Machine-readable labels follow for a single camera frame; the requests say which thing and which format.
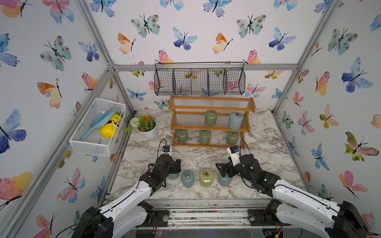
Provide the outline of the yellow canister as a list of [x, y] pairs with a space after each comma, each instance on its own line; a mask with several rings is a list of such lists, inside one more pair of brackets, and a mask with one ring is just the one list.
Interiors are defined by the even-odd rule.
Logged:
[[214, 181], [214, 173], [211, 169], [203, 169], [199, 175], [202, 187], [211, 187]]

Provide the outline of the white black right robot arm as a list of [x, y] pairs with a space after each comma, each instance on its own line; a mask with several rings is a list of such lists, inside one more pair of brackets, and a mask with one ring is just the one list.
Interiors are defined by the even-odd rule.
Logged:
[[303, 191], [276, 174], [263, 170], [253, 154], [231, 154], [216, 164], [223, 177], [238, 176], [249, 188], [271, 197], [262, 211], [249, 211], [254, 225], [292, 225], [324, 238], [366, 238], [368, 227], [357, 208]]

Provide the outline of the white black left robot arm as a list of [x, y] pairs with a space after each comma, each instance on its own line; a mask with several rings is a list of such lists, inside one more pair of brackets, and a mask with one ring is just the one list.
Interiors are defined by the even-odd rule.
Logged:
[[166, 185], [170, 174], [181, 171], [181, 160], [161, 154], [149, 164], [138, 182], [116, 200], [96, 209], [87, 209], [75, 225], [73, 238], [120, 238], [143, 224], [153, 207], [145, 202]]

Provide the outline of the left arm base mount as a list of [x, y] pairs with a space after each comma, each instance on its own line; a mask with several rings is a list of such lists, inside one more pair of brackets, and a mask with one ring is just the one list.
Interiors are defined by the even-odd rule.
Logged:
[[144, 222], [139, 227], [162, 228], [169, 222], [169, 210], [152, 209], [148, 211]]

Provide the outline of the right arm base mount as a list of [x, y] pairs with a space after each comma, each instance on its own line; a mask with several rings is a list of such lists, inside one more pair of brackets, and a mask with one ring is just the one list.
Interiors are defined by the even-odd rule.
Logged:
[[272, 199], [265, 208], [255, 208], [248, 210], [248, 221], [251, 226], [275, 226], [275, 225], [286, 225], [290, 224], [281, 222], [276, 214], [279, 210], [279, 206], [282, 202], [279, 200]]

